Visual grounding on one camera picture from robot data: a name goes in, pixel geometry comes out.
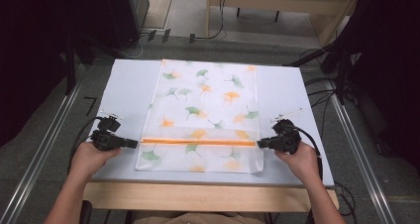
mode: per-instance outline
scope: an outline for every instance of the power cord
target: power cord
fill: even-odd
[[[346,195],[345,195],[345,193],[344,193],[344,191],[343,191],[343,193],[339,193],[339,195],[343,198],[343,200],[346,202],[346,205],[349,207],[349,209],[350,209],[350,212],[349,213],[342,213],[342,212],[340,212],[340,214],[342,215],[342,216],[350,216],[350,215],[352,215],[352,217],[353,217],[353,222],[355,223],[355,224],[357,224],[358,223],[358,219],[356,218],[356,201],[355,201],[355,198],[353,197],[353,195],[352,195],[352,193],[349,191],[349,189],[348,188],[346,188],[344,185],[342,185],[341,183],[339,183],[339,182],[337,182],[337,181],[334,181],[334,183],[336,183],[337,185],[339,185],[342,189],[344,189],[348,194],[349,194],[349,196],[352,198],[352,203],[350,203],[350,201],[349,201],[349,199],[346,197]]]
[[[67,175],[70,172],[71,160],[73,160],[73,157],[74,157],[74,154],[76,153],[77,148],[80,146],[80,144],[83,141],[85,141],[86,139],[90,138],[90,136],[89,137],[86,137],[81,142],[79,142],[79,139],[80,139],[81,135],[83,134],[83,132],[87,128],[87,126],[89,126],[89,124],[92,123],[93,121],[95,121],[96,119],[102,120],[102,117],[94,117],[94,118],[90,119],[89,121],[87,121],[83,125],[83,127],[80,129],[79,133],[77,134],[76,139],[74,140],[73,146],[71,147],[71,152],[70,152],[70,156],[69,156],[69,159],[68,159]]]

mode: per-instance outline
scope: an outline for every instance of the yellow ginkgo leaf pattern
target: yellow ginkgo leaf pattern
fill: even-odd
[[[230,160],[226,163],[223,164],[223,167],[225,167],[228,170],[239,170],[241,168],[241,163],[239,161],[236,160]]]
[[[245,131],[235,130],[236,135],[242,139],[248,139],[250,136]]]
[[[199,118],[206,118],[207,117],[207,113],[204,113],[203,111],[198,112],[198,117]]]
[[[239,98],[239,94],[237,92],[225,93],[225,101],[228,101],[231,105],[234,102],[235,98]]]
[[[256,66],[255,65],[249,65],[248,67],[247,67],[247,71],[255,71],[257,68],[256,68]]]
[[[242,123],[244,122],[245,114],[238,114],[234,117],[234,123]]]
[[[163,122],[161,123],[163,127],[173,127],[175,125],[174,121],[168,120],[165,117],[163,117]]]
[[[142,151],[136,169],[260,170],[261,151],[250,152],[260,130],[257,69],[164,59],[142,133],[143,144],[158,146]]]
[[[189,168],[189,171],[204,172],[206,169],[202,166],[192,166]]]
[[[211,87],[205,84],[201,84],[199,85],[199,87],[201,88],[202,92],[200,93],[203,94],[204,92],[210,92],[211,91]]]
[[[190,137],[194,138],[194,139],[197,139],[197,140],[200,140],[205,135],[207,135],[206,131],[204,131],[203,129],[198,129],[198,130],[195,130],[194,132],[192,132]]]

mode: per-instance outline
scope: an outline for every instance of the black cable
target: black cable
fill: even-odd
[[[321,122],[321,140],[322,140],[322,137],[324,136],[325,114],[326,114],[326,111],[327,111],[328,103],[330,102],[332,96],[333,96],[333,94],[330,94],[330,96],[327,99],[327,102],[325,103],[324,114],[322,115],[322,122]]]
[[[106,212],[106,216],[105,216],[104,224],[107,224],[107,223],[108,223],[108,218],[109,218],[109,215],[111,215],[111,210],[108,210],[108,211]]]
[[[311,108],[313,108],[313,107],[315,107],[316,105],[319,105],[319,104],[321,104],[321,103],[323,103],[323,102],[326,102],[327,101],[327,99],[329,99],[329,98],[327,98],[327,99],[325,99],[326,97],[328,97],[328,96],[332,96],[334,94],[334,92],[333,93],[327,93],[326,95],[324,95],[324,96],[322,96],[322,97],[320,97],[320,98],[318,98],[318,100],[316,100],[316,102],[314,102],[312,105],[311,105]]]
[[[219,32],[217,32],[216,35],[214,35],[213,37],[210,37],[210,38],[195,38],[195,39],[198,39],[198,40],[203,40],[203,39],[204,40],[210,40],[210,39],[215,39],[217,36],[219,36],[220,32],[222,32],[223,24],[224,24],[223,9],[225,8],[225,1],[226,0],[220,0],[220,2],[219,2],[220,17],[222,19],[222,25],[220,26]]]
[[[335,81],[334,78],[328,78],[328,77],[317,77],[317,78],[312,78],[309,79],[307,81],[305,81],[305,87],[308,86],[309,84],[312,84],[314,82],[318,82],[318,81],[324,81],[324,80],[329,80],[329,81]]]
[[[308,93],[308,96],[312,96],[312,95],[315,95],[315,94],[318,94],[318,93],[323,93],[323,92],[335,92],[335,91],[336,91],[336,89],[319,90],[319,91],[316,91],[316,92]]]
[[[89,126],[89,124],[91,122],[95,121],[96,119],[102,120],[102,117],[94,117],[94,118],[90,119],[89,121],[87,121],[86,124],[83,125],[83,127],[80,129],[79,133],[77,134],[76,139],[74,140],[73,146],[71,147],[70,157],[68,159],[67,174],[70,172],[71,160],[73,160],[74,153],[76,152],[78,146],[81,144],[81,142],[79,143],[79,139],[80,139],[81,134],[84,132],[84,130],[87,128],[87,126]]]
[[[342,214],[343,216],[352,215],[352,211],[354,212],[356,210],[355,197],[352,195],[352,193],[344,185],[342,185],[341,183],[339,183],[337,181],[334,181],[334,183],[340,185],[349,194],[349,196],[352,198],[352,202],[353,202],[353,205],[349,205],[349,209],[351,210],[351,212],[349,212],[349,213],[340,213],[340,214]]]

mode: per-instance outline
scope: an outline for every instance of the white table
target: white table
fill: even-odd
[[[157,60],[115,60],[100,109],[124,117],[116,135],[140,140],[158,79],[159,66],[160,61]],[[314,138],[323,159],[324,184],[327,187],[333,186],[334,180],[300,70],[281,66],[258,66],[257,74],[262,137],[275,135],[271,128],[274,123],[270,123],[270,119],[302,108],[302,112],[296,113],[289,119]],[[303,134],[301,137],[304,142],[310,144]],[[220,211],[307,211],[309,209],[306,191],[302,188],[300,180],[271,150],[264,151],[264,169],[257,173],[138,171],[135,170],[137,153],[137,150],[124,149],[123,154],[108,161],[88,184],[85,199],[90,200],[95,208],[112,209],[196,211],[219,209]],[[244,198],[250,203],[243,199],[231,198],[229,207],[224,207],[225,205],[220,205],[220,195],[215,195],[212,188],[219,190],[220,195],[223,193],[222,190],[226,191],[225,194],[228,196],[234,193],[238,195],[242,193],[241,196],[244,196],[244,193],[247,193],[245,196],[248,199]],[[329,191],[338,205],[334,190]],[[192,199],[188,197],[186,201],[177,196],[177,193],[188,194]],[[207,202],[205,207],[200,205],[202,198]],[[259,198],[265,205],[260,205],[260,209],[256,207],[248,209]],[[284,205],[285,199],[289,199],[288,202],[291,203],[296,202],[296,205]]]

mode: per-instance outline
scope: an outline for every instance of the gray floor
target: gray floor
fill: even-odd
[[[172,35],[188,36],[190,33],[196,33],[198,36],[200,33],[204,34],[202,11],[201,13],[192,12],[185,15],[181,13],[182,10],[179,10],[186,7],[185,3],[192,4],[192,2],[197,3],[195,9],[201,7],[203,1],[173,1],[167,23],[167,26],[171,28]],[[217,10],[217,8],[213,10],[212,18],[217,18]],[[193,20],[187,21],[191,15],[193,15]],[[158,39],[151,42],[144,41],[142,42],[143,53],[139,56],[139,59],[173,58],[282,64],[297,60],[306,49],[319,48],[313,31],[308,25],[306,15],[280,13],[279,22],[282,22],[282,26],[279,28],[277,27],[278,23],[275,24],[270,21],[271,15],[274,16],[275,13],[243,11],[242,16],[238,19],[236,18],[236,9],[227,9],[225,16],[230,17],[230,19],[225,21],[226,37],[221,34],[222,38],[217,41],[199,41],[194,44],[189,44],[186,39],[172,39],[165,44],[159,42]],[[217,21],[212,21],[211,29],[216,31],[218,25]],[[126,53],[139,55],[140,47],[135,45]],[[41,223],[44,220],[58,194],[59,186],[65,179],[65,169],[72,141],[80,126],[98,109],[98,103],[96,103],[92,114],[85,116],[90,101],[83,97],[101,97],[111,66],[111,58],[97,53],[95,63],[87,67],[86,78],[95,77],[95,79],[83,80],[80,91],[67,115],[67,122],[60,128],[44,168],[41,170],[16,223]],[[301,70],[305,80],[323,76],[319,72],[316,60],[311,61],[309,65],[302,66]],[[308,86],[307,90],[309,93],[325,88],[326,84],[324,82],[317,82]],[[38,146],[42,143],[44,134],[53,120],[53,115],[64,98],[64,91],[65,80],[34,113],[21,134],[0,149],[0,213],[3,213],[6,209],[17,184],[30,165]],[[315,101],[317,97],[311,96],[310,99]],[[325,104],[322,104],[313,109],[320,131],[322,129],[324,106]],[[345,107],[367,154],[375,177],[386,196],[395,222],[416,223],[420,219],[420,213],[418,212],[420,210],[420,190],[418,188],[420,178],[415,168],[398,156],[385,158],[378,154],[372,134],[359,109],[351,102],[346,102]],[[323,143],[334,179],[346,186],[356,199],[358,222],[380,223],[367,184],[357,165],[332,103],[329,103],[326,109]],[[339,197],[339,200],[340,210],[348,212],[344,200],[341,197]],[[124,215],[124,211],[112,212],[109,223],[122,223]],[[104,210],[95,210],[92,223],[102,223],[104,217]],[[282,213],[277,216],[276,223],[304,223],[305,217],[306,214],[304,213]],[[353,222],[351,216],[346,217],[346,220],[349,223]]]

